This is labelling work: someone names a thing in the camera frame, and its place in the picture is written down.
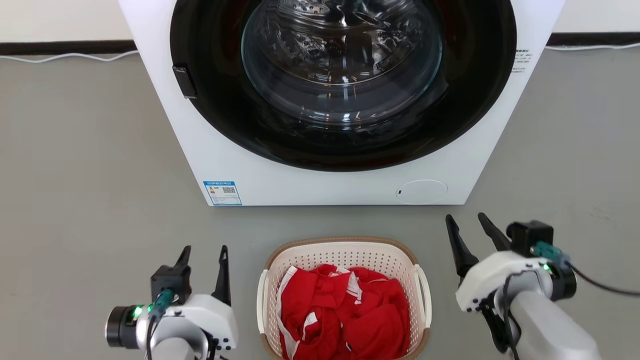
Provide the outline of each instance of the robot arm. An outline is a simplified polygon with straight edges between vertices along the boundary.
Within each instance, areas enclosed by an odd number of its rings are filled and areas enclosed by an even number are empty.
[[[602,360],[595,340],[540,293],[520,292],[510,308],[521,329],[516,349],[522,360]]]
[[[174,266],[163,265],[151,277],[153,304],[118,306],[111,311],[105,327],[109,346],[144,349],[152,360],[224,360],[216,351],[237,346],[227,247],[222,247],[218,282],[211,295],[191,294],[190,249],[185,247]],[[156,299],[165,290],[174,294],[173,302],[152,328],[149,322],[156,312]]]
[[[554,303],[573,297],[575,274],[534,256],[539,242],[552,245],[553,228],[536,221],[514,223],[507,230],[509,241],[485,214],[478,218],[498,250],[482,261],[470,253],[455,220],[447,216],[461,279],[456,292],[460,309],[482,313],[497,350],[512,359],[602,360],[595,340]]]

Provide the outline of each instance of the washing machine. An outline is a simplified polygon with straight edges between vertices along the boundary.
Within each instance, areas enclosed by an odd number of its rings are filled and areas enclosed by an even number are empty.
[[[210,206],[464,204],[563,5],[120,0]]]

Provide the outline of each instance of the black baseboard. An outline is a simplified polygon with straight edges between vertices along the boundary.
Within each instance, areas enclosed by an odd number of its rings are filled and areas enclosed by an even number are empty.
[[[553,33],[548,46],[629,45],[640,43],[640,33]]]
[[[549,46],[629,45],[640,43],[640,33],[553,33]],[[0,55],[120,54],[136,49],[133,40],[5,42]]]
[[[120,54],[135,49],[133,40],[0,43],[0,55]]]

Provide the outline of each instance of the laundry basket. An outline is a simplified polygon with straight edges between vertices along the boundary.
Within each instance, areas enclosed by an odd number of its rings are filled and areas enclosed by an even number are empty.
[[[276,320],[276,294],[282,277],[292,265],[313,270],[322,264],[364,267],[398,279],[409,303],[411,323],[409,351],[402,359],[418,357],[429,341],[431,327],[431,294],[424,272],[401,243],[355,236],[294,241],[271,255],[258,283],[256,312],[262,344],[273,359],[283,358]]]

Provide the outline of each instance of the red clothing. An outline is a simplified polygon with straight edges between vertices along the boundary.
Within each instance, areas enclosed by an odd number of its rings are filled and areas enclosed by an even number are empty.
[[[365,268],[292,266],[279,293],[286,359],[392,360],[409,349],[409,306],[396,279]]]

